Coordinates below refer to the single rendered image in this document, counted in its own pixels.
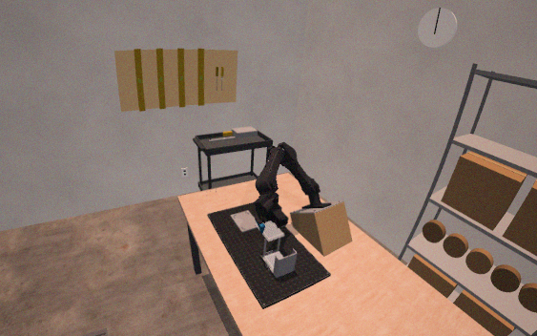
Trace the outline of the white well plate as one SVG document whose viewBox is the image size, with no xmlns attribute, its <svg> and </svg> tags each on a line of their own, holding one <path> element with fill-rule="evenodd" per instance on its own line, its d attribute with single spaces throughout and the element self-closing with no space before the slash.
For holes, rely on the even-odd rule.
<svg viewBox="0 0 537 336">
<path fill-rule="evenodd" d="M 272 253 L 272 254 L 269 254 L 269 255 L 266 255 L 264 256 L 264 260 L 266 260 L 266 262 L 268 263 L 268 265 L 270 266 L 270 268 L 274 271 L 274 263 L 275 263 L 275 257 L 279 257 L 280 258 L 283 258 L 283 256 L 280 254 L 280 252 L 275 252 L 275 253 Z M 274 257 L 274 258 L 273 258 Z M 272 260 L 273 259 L 273 260 Z"/>
<path fill-rule="evenodd" d="M 264 225 L 265 225 L 265 229 L 262 235 L 265 237 L 265 239 L 268 242 L 284 237 L 284 233 L 279 228 L 277 228 L 275 223 L 272 223 L 271 221 L 267 221 L 266 223 L 264 223 Z"/>
</svg>

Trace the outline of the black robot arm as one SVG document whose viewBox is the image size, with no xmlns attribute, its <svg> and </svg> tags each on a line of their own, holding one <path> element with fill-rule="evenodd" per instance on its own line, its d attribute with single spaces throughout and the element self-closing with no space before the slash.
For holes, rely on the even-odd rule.
<svg viewBox="0 0 537 336">
<path fill-rule="evenodd" d="M 279 194 L 276 193 L 278 190 L 277 172 L 280 164 L 293 174 L 299 182 L 301 190 L 304 192 L 305 196 L 308 195 L 310 207 L 301 207 L 302 209 L 324 208 L 332 205 L 331 203 L 320 202 L 320 187 L 315 180 L 310 178 L 301 168 L 297 161 L 297 153 L 294 148 L 285 142 L 282 142 L 278 147 L 271 146 L 268 147 L 267 150 L 270 153 L 269 157 L 256 180 L 256 189 L 260 196 L 255 201 L 255 206 L 259 216 L 265 217 L 269 221 L 274 220 L 277 228 L 282 228 L 288 224 L 289 218 L 281 211 Z M 276 207 L 278 208 L 273 209 Z"/>
</svg>

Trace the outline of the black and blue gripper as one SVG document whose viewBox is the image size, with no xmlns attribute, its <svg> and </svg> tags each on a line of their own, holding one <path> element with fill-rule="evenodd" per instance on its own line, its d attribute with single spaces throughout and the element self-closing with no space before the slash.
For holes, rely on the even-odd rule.
<svg viewBox="0 0 537 336">
<path fill-rule="evenodd" d="M 258 215 L 257 217 L 255 217 L 255 221 L 257 222 L 259 230 L 260 230 L 260 233 L 262 234 L 264 229 L 265 229 L 264 223 L 266 223 L 269 220 L 267 220 L 265 217 L 261 217 L 261 216 Z M 271 222 L 274 223 L 275 221 L 271 220 Z"/>
</svg>

